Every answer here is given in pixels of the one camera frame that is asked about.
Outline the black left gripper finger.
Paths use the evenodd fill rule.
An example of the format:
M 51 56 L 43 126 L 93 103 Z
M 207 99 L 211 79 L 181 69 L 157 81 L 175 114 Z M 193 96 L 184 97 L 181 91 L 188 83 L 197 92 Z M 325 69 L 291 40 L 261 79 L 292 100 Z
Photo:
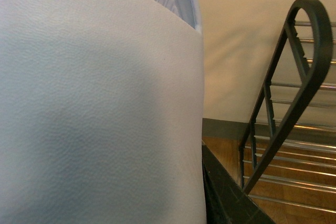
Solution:
M 207 223 L 274 223 L 242 191 L 204 143 L 202 168 Z

